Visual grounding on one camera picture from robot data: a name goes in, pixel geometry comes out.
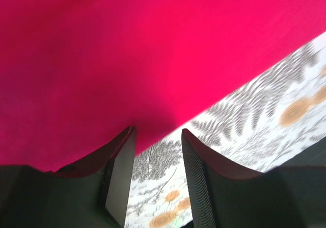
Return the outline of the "bright red t-shirt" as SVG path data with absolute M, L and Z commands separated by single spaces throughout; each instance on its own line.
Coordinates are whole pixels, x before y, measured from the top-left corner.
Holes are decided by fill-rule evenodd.
M 1 0 L 1 163 L 148 148 L 325 31 L 325 0 Z

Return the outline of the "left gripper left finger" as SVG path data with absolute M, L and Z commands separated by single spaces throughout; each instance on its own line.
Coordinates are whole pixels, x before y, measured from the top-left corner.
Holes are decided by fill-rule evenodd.
M 1 166 L 1 227 L 124 227 L 136 130 L 59 170 Z

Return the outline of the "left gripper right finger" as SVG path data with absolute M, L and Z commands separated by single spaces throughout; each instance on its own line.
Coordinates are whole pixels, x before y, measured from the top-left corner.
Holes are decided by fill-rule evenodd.
M 325 227 L 325 140 L 262 173 L 182 131 L 190 227 Z

